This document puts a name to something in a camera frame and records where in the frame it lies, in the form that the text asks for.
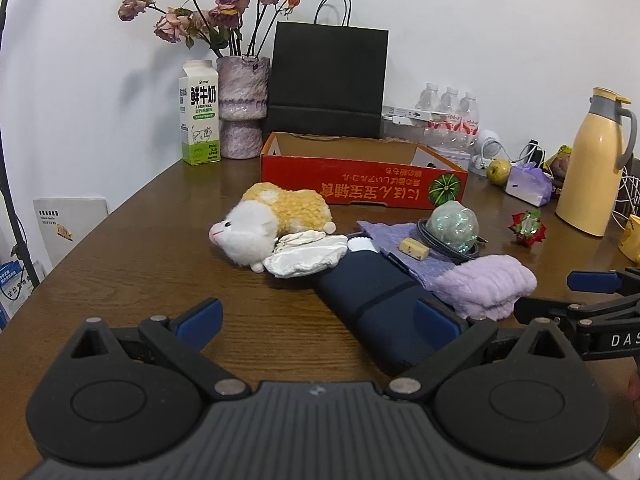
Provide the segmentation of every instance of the purple cloth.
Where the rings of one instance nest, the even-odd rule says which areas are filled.
[[[463,319],[484,315],[498,320],[509,317],[516,300],[531,294],[537,285],[533,272],[518,260],[491,254],[439,276],[431,291]]]
[[[408,269],[410,275],[418,280],[424,288],[431,290],[431,283],[438,276],[443,275],[448,270],[456,267],[456,265],[446,256],[431,250],[429,256],[423,261],[418,261],[407,254],[398,250],[398,245],[405,238],[414,238],[420,240],[415,224],[371,224],[363,220],[358,221],[358,225],[364,233],[373,239],[385,253],[393,253]]]

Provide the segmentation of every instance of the red cardboard box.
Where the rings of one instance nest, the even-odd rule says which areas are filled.
[[[435,209],[460,200],[467,172],[409,142],[274,132],[260,154],[262,180],[314,189],[329,204]]]

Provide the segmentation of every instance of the yellow cup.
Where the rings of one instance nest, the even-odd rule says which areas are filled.
[[[631,215],[626,223],[625,231],[620,238],[618,248],[627,258],[640,264],[640,218]]]

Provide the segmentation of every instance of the milk carton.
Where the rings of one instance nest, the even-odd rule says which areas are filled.
[[[182,158],[192,166],[220,160],[218,72],[210,59],[187,61],[180,78]]]

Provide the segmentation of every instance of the bag handle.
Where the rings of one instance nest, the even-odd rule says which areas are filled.
[[[631,119],[631,134],[629,135],[629,143],[626,146],[625,153],[618,157],[618,163],[616,164],[616,169],[619,171],[626,166],[629,162],[629,159],[633,155],[633,150],[636,146],[636,137],[638,136],[638,120],[636,119],[636,114],[633,113],[628,108],[623,108],[620,105],[620,102],[616,103],[617,112],[625,117]]]
[[[318,10],[316,10],[316,16],[314,17],[314,25],[318,24],[318,15],[320,14],[320,9],[322,9],[328,1],[329,0],[322,0],[320,2],[320,5],[318,5]],[[349,27],[349,24],[351,23],[351,0],[349,0],[349,4],[347,4],[347,0],[343,0],[343,2],[344,2],[344,16],[342,17],[342,27],[345,26],[345,21],[346,21],[346,26]]]

